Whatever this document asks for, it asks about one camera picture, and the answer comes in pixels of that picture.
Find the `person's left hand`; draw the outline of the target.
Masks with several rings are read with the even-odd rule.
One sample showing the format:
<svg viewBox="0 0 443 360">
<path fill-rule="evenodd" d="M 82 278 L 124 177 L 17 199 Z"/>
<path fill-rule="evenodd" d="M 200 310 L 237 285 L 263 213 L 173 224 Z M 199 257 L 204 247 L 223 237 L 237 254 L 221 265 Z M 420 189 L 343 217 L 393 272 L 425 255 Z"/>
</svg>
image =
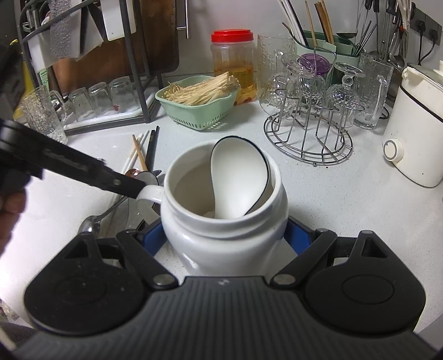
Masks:
<svg viewBox="0 0 443 360">
<path fill-rule="evenodd" d="M 1 197 L 0 212 L 0 254 L 12 238 L 14 228 L 25 210 L 27 200 L 26 190 Z"/>
</svg>

